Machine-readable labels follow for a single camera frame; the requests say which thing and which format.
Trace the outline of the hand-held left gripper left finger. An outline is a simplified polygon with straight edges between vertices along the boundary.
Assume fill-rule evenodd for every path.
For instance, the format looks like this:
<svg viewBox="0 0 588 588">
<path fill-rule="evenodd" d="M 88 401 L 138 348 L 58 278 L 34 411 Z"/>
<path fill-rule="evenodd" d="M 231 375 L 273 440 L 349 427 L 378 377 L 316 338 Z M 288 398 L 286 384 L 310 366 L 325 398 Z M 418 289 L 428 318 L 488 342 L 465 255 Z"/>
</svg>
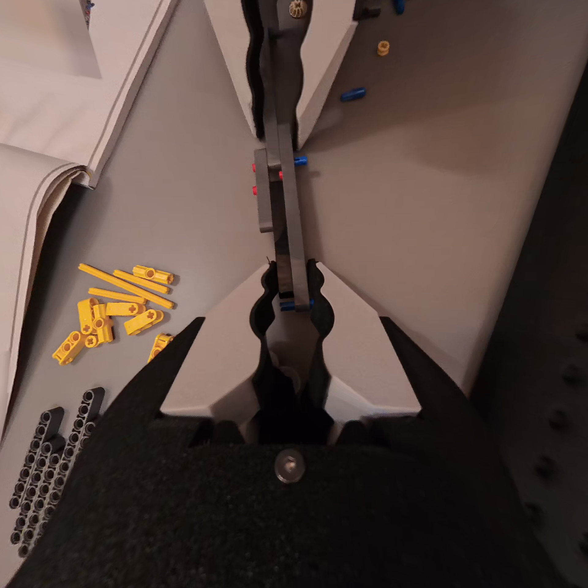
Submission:
<svg viewBox="0 0 588 588">
<path fill-rule="evenodd" d="M 264 294 L 264 264 L 206 314 L 160 407 L 167 416 L 228 420 L 244 430 L 259 410 L 252 379 L 261 341 L 251 311 Z"/>
</svg>

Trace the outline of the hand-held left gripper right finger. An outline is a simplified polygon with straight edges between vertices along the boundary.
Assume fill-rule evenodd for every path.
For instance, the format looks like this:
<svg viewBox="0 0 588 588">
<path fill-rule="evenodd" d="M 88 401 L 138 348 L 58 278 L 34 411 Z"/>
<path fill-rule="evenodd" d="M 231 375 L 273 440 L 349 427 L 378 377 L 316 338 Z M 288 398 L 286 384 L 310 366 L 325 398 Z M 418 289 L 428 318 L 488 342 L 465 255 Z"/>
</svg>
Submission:
<svg viewBox="0 0 588 588">
<path fill-rule="evenodd" d="M 417 415 L 420 403 L 377 311 L 323 263 L 310 260 L 307 276 L 318 332 L 308 400 L 336 425 Z"/>
</svg>

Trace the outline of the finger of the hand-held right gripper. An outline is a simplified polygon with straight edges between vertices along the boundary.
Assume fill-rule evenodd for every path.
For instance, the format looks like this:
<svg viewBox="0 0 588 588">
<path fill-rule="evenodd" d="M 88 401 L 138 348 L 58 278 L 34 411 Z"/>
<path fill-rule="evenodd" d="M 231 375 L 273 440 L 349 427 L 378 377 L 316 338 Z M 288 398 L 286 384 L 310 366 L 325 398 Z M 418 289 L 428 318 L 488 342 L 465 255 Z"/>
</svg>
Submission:
<svg viewBox="0 0 588 588">
<path fill-rule="evenodd" d="M 210 23 L 251 132 L 264 139 L 265 89 L 261 54 L 265 40 L 260 1 L 204 1 Z"/>
<path fill-rule="evenodd" d="M 311 18 L 300 48 L 303 84 L 296 106 L 298 148 L 318 121 L 334 78 L 358 25 L 356 1 L 313 1 Z"/>
</svg>

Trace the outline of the grey and black lego beam assembly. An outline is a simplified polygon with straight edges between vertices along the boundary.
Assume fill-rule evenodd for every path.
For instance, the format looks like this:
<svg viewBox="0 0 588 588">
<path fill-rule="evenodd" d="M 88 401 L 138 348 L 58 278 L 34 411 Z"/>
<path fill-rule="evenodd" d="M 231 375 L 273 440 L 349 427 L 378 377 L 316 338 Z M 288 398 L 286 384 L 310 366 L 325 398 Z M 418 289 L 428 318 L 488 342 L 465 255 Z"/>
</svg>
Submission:
<svg viewBox="0 0 588 588">
<path fill-rule="evenodd" d="M 307 282 L 305 249 L 300 218 L 292 131 L 278 122 L 275 85 L 277 30 L 263 27 L 260 73 L 263 82 L 264 153 L 256 154 L 256 195 L 269 211 L 260 230 L 272 230 L 281 309 L 307 312 L 311 296 Z"/>
</svg>

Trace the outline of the pile of yellow lego pieces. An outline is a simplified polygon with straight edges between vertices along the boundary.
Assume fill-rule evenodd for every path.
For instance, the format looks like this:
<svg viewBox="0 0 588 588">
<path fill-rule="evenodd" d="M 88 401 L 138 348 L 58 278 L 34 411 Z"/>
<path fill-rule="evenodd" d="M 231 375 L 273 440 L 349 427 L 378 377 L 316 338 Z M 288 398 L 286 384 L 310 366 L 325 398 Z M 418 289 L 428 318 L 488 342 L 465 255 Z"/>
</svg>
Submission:
<svg viewBox="0 0 588 588">
<path fill-rule="evenodd" d="M 123 320 L 124 334 L 138 336 L 161 323 L 165 311 L 175 308 L 166 298 L 177 282 L 171 272 L 145 265 L 111 273 L 85 263 L 78 268 L 108 288 L 89 288 L 89 296 L 77 303 L 79 327 L 52 354 L 60 366 L 71 364 L 84 349 L 113 343 L 116 320 Z"/>
</svg>

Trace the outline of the lego instruction booklet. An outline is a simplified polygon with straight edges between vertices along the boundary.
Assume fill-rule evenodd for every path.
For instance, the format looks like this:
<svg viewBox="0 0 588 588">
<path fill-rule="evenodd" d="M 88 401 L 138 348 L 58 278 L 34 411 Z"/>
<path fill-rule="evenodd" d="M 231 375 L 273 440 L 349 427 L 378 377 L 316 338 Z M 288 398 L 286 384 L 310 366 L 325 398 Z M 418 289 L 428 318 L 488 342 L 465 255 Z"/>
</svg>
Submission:
<svg viewBox="0 0 588 588">
<path fill-rule="evenodd" d="M 1 1 L 1 431 L 52 216 L 96 187 L 176 1 Z"/>
</svg>

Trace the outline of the row of dark grey lego beams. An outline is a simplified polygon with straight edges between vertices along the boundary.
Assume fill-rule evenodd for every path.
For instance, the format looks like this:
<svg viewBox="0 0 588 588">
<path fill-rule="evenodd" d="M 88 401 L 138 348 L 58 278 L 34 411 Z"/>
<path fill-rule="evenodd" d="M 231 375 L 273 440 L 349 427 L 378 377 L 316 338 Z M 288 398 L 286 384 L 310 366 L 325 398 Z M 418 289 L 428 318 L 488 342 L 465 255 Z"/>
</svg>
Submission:
<svg viewBox="0 0 588 588">
<path fill-rule="evenodd" d="M 73 466 L 96 428 L 104 397 L 103 387 L 84 391 L 67 435 L 61 434 L 63 407 L 40 414 L 9 500 L 9 508 L 17 514 L 10 543 L 20 559 L 27 558 L 45 532 Z"/>
</svg>

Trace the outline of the dark dotted surface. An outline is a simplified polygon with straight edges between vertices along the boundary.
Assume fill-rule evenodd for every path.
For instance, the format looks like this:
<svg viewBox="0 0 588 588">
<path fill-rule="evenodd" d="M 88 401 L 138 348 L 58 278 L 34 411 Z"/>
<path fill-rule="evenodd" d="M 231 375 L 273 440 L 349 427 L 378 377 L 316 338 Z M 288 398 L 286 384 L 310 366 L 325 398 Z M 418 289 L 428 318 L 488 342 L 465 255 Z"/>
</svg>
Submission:
<svg viewBox="0 0 588 588">
<path fill-rule="evenodd" d="M 587 587 L 587 68 L 472 389 L 557 571 Z"/>
</svg>

